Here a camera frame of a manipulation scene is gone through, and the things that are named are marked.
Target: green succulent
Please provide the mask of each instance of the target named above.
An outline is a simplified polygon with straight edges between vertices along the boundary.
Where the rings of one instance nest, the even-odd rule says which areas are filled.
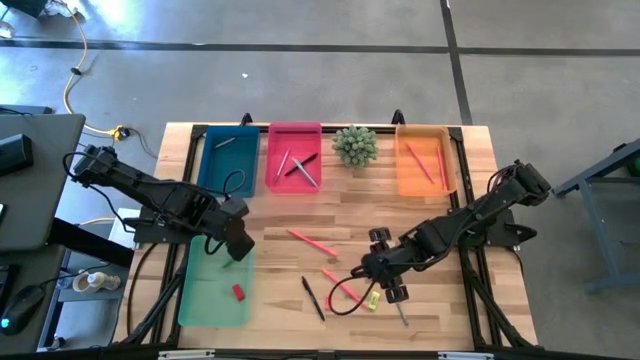
[[[350,127],[336,132],[333,149],[348,167],[361,168],[376,159],[376,133],[366,127]]]

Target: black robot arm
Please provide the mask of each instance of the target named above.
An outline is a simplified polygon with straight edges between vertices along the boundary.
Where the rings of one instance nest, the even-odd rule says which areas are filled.
[[[531,165],[516,161],[498,171],[489,180],[489,191],[455,212],[425,220],[399,237],[400,244],[389,247],[388,230],[370,232],[374,244],[351,271],[355,278],[370,278],[380,283],[389,303],[404,301],[409,293],[401,274],[414,269],[424,271],[445,258],[461,239],[482,238],[496,217],[514,204],[536,206],[551,189],[549,183]]]
[[[237,261],[253,248],[242,220],[249,213],[244,200],[187,182],[158,180],[119,161],[112,147],[89,145],[76,154],[82,158],[73,168],[75,175],[70,174],[73,181],[85,187],[113,187],[154,212],[152,219],[126,219],[127,225],[161,226],[176,236],[206,235],[225,242]],[[226,200],[219,203],[212,193],[225,195]]]

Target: red block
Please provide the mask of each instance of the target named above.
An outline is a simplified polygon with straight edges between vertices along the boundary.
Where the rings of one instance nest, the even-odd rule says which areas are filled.
[[[242,291],[242,288],[240,287],[240,285],[238,284],[233,285],[233,293],[236,295],[236,299],[238,299],[238,302],[241,302],[242,300],[244,300],[244,291]]]

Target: black pen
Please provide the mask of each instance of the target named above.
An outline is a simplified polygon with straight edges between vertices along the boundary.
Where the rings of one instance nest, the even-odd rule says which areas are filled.
[[[322,313],[322,309],[320,309],[320,305],[318,305],[318,300],[316,300],[315,295],[313,295],[313,291],[311,291],[311,287],[309,286],[309,283],[307,282],[307,279],[304,278],[304,276],[302,277],[302,286],[304,286],[304,289],[307,290],[307,292],[309,293],[309,296],[311,296],[311,300],[313,300],[313,306],[316,307],[316,311],[318,311],[318,315],[320,315],[320,319],[324,321],[324,314]]]
[[[313,159],[315,159],[317,157],[318,157],[318,153],[315,153],[315,154],[309,156],[308,158],[300,161],[300,165],[302,165],[302,166],[307,165],[307,163],[309,161],[313,161]],[[294,167],[291,168],[291,170],[289,170],[286,173],[284,173],[284,176],[289,176],[289,175],[293,174],[293,172],[296,171],[296,170],[298,170],[298,167],[294,166]]]

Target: pink pencil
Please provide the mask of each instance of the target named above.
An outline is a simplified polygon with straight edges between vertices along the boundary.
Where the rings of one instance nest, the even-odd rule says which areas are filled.
[[[309,244],[311,244],[311,245],[313,245],[313,246],[317,247],[318,249],[320,249],[320,250],[322,250],[322,251],[326,252],[326,253],[327,253],[327,254],[329,254],[329,255],[332,255],[332,256],[338,256],[338,253],[337,253],[337,252],[335,252],[334,250],[329,249],[328,247],[326,247],[326,246],[324,246],[324,245],[320,244],[320,243],[319,243],[319,242],[317,242],[317,241],[313,241],[313,240],[309,239],[308,237],[306,237],[306,236],[304,236],[304,235],[302,235],[302,234],[300,234],[300,233],[298,233],[298,232],[295,232],[295,231],[293,231],[293,230],[287,230],[287,231],[289,232],[289,234],[291,234],[291,235],[293,235],[293,236],[297,237],[297,238],[298,238],[298,239],[300,239],[300,240],[304,240],[304,241],[308,242]]]
[[[447,190],[447,179],[444,176],[444,166],[442,166],[442,153],[440,152],[440,146],[436,147],[438,151],[438,165],[440,165],[440,178],[442,179],[442,190]]]
[[[334,283],[338,283],[338,278],[336,278],[335,275],[333,275],[332,273],[329,272],[329,270],[327,269],[322,269],[322,272],[329,278],[331,279]],[[340,288],[342,290],[344,290],[344,292],[346,292],[349,296],[351,296],[351,298],[353,300],[355,300],[356,302],[360,301],[360,296],[356,295],[356,293],[351,290],[351,288],[348,285],[345,284],[340,284]],[[360,306],[362,306],[365,309],[368,309],[369,307],[364,303],[364,301],[362,302],[362,304],[360,304]]]
[[[409,148],[409,151],[411,151],[411,155],[413,155],[413,157],[418,162],[418,165],[420,165],[420,168],[422,168],[422,171],[424,171],[424,174],[427,175],[427,179],[429,179],[429,181],[431,181],[432,184],[435,184],[433,182],[433,179],[431,178],[431,175],[429,175],[429,172],[427,171],[427,168],[424,166],[422,161],[420,161],[420,158],[418,157],[418,154],[416,153],[415,150],[413,150],[413,147],[408,143],[407,143],[407,147]]]

